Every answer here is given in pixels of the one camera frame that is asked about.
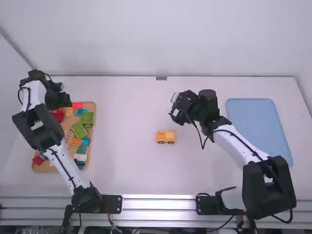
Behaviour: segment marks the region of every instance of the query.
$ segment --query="robotic arm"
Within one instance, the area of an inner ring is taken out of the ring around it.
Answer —
[[[71,214],[107,213],[104,209],[103,196],[87,180],[74,163],[65,146],[64,131],[54,119],[50,111],[70,107],[69,94],[63,92],[62,83],[47,80],[45,73],[38,70],[28,72],[29,77],[22,79],[19,84],[24,98],[22,109],[12,116],[12,120],[28,144],[44,153],[54,162],[59,174],[63,177],[72,195],[72,204],[66,207],[62,232],[67,232]]]
[[[199,122],[202,133],[231,155],[243,169],[243,186],[220,190],[215,196],[197,196],[199,215],[248,215],[253,219],[296,207],[296,197],[286,160],[270,156],[248,142],[232,123],[220,115],[214,90],[175,93],[169,115],[181,126]]]

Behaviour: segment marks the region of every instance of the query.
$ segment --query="wooden tray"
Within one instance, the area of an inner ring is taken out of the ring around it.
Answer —
[[[84,109],[87,109],[89,112],[94,112],[94,123],[93,123],[93,127],[92,128],[87,128],[89,134],[88,134],[88,137],[91,138],[91,141],[90,141],[90,145],[87,147],[87,151],[86,151],[86,154],[88,155],[88,158],[87,158],[87,161],[86,161],[86,164],[83,166],[83,169],[82,170],[85,170],[88,165],[89,165],[89,161],[90,161],[90,157],[91,157],[91,143],[92,143],[92,134],[93,134],[93,129],[95,127],[95,118],[96,118],[96,104],[94,102],[91,102],[91,101],[87,101],[87,102],[83,102],[83,108]],[[70,116],[70,117],[67,117],[65,116],[65,119],[63,120],[63,122],[61,123],[61,126],[64,130],[64,132],[70,130],[70,127],[78,122],[79,120],[81,119],[81,116]],[[68,152],[69,154],[74,157],[74,154],[76,153],[77,151],[77,148],[78,146],[73,146],[73,145],[70,145],[68,147]],[[34,172],[38,172],[38,173],[52,173],[52,172],[58,172],[56,167],[54,166],[50,166],[50,160],[45,160],[41,165],[37,165],[35,163],[32,163],[32,169]]]

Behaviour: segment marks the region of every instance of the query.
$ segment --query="blue rubber pad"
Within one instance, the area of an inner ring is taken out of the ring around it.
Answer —
[[[274,105],[266,98],[231,98],[225,103],[234,127],[254,146],[271,156],[281,155],[293,166],[293,157]]]

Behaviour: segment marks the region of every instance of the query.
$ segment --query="metal extrusion frame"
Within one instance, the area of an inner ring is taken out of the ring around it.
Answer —
[[[121,214],[111,215],[121,227],[204,227],[221,226],[229,216],[197,215],[195,195],[122,195]],[[70,197],[0,196],[0,225],[51,225],[62,223],[64,209]],[[289,212],[277,216],[288,219]],[[81,214],[82,226],[110,226],[106,214]],[[79,215],[73,214],[71,225],[79,225]],[[272,217],[256,222],[258,228],[309,229],[312,225],[312,200],[298,200],[293,221],[284,224]],[[225,227],[236,227],[232,220]]]

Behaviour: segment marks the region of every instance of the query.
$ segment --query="red toy block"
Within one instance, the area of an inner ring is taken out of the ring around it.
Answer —
[[[53,111],[52,115],[54,116],[54,118],[57,121],[60,121],[60,122],[62,122],[65,118],[65,112],[64,112],[63,108],[60,108],[60,109]]]
[[[37,165],[41,165],[44,162],[44,160],[40,157],[40,155],[36,155],[33,158],[33,162]]]
[[[73,109],[82,109],[83,108],[83,103],[82,102],[75,102],[73,103]]]

